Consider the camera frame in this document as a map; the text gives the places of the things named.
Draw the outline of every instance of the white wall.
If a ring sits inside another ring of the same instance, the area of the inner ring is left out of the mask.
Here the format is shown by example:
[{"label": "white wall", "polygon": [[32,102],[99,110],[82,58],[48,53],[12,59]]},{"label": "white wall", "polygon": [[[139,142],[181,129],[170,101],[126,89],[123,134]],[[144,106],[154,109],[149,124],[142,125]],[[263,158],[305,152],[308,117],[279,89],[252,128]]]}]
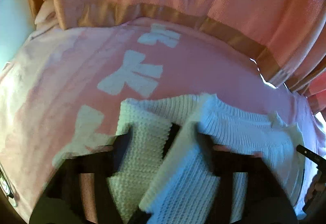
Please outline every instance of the white wall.
[{"label": "white wall", "polygon": [[28,0],[0,0],[0,70],[34,31]]}]

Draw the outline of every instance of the pink fabric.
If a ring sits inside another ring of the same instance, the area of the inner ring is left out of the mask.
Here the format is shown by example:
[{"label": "pink fabric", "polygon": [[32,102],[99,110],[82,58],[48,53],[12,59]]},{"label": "pink fabric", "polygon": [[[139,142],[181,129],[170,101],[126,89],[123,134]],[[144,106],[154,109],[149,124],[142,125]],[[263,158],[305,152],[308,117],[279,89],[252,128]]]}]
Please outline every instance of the pink fabric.
[{"label": "pink fabric", "polygon": [[[325,154],[325,133],[306,98],[271,88],[253,61],[216,38],[147,18],[66,31],[49,19],[38,29],[0,76],[0,160],[26,221],[58,153],[105,144],[130,97],[208,92],[242,110],[276,110],[286,123],[298,122],[306,147]],[[307,161],[301,201],[314,173]]]}]

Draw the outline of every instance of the ribbed fabric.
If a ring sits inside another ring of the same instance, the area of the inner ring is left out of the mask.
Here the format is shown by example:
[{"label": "ribbed fabric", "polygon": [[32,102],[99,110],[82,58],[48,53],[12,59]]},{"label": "ribbed fabric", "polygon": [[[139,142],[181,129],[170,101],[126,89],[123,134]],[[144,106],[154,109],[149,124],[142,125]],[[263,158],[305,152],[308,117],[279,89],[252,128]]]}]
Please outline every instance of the ribbed fabric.
[{"label": "ribbed fabric", "polygon": [[126,99],[121,103],[117,135],[133,125],[133,138],[120,171],[109,186],[122,220],[128,222],[162,164],[162,151],[172,122],[183,125],[199,96],[157,101]]},{"label": "ribbed fabric", "polygon": [[[142,210],[153,213],[148,224],[205,222],[219,179],[205,167],[193,137],[194,122],[200,122],[201,132],[213,135],[215,143],[233,152],[262,152],[290,201],[296,203],[304,171],[304,157],[295,150],[303,144],[298,127],[286,126],[277,113],[249,113],[216,96],[202,95],[140,202]],[[235,175],[231,222],[241,219],[246,183],[245,173]]]}]

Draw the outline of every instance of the white knit sweater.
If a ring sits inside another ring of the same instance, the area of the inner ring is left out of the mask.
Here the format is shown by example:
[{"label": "white knit sweater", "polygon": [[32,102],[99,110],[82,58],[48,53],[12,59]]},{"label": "white knit sweater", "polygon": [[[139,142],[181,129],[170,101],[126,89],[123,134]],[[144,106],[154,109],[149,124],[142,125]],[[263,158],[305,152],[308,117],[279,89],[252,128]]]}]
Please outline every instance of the white knit sweater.
[{"label": "white knit sweater", "polygon": [[[183,128],[162,161],[170,121]],[[180,96],[123,102],[117,134],[124,132],[120,129],[130,122],[136,124],[133,142],[123,171],[110,181],[124,221],[139,203],[142,210],[153,213],[149,224],[204,223],[219,179],[205,167],[193,137],[194,122],[200,123],[201,132],[213,135],[216,143],[227,145],[234,152],[261,151],[293,205],[299,197],[304,157],[296,153],[295,147],[303,144],[302,135],[296,125],[286,126],[276,113],[244,112],[215,95],[201,95],[199,103],[198,97]],[[246,174],[237,173],[231,222],[241,218],[245,190]]]}]

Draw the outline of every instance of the pink bedsheet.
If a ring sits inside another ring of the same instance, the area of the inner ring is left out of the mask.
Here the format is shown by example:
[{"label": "pink bedsheet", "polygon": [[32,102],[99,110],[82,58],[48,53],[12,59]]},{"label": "pink bedsheet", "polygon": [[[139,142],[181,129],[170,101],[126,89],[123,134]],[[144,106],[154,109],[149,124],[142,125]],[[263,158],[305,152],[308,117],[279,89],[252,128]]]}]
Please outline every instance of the pink bedsheet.
[{"label": "pink bedsheet", "polygon": [[[120,102],[130,97],[208,92],[242,110],[276,110],[286,123],[298,122],[306,147],[325,155],[324,127],[307,99],[265,84],[256,64],[226,43],[149,18],[63,31],[47,4],[38,30],[0,75],[0,161],[25,221],[61,156],[106,144]],[[297,209],[315,172],[307,161]]]}]

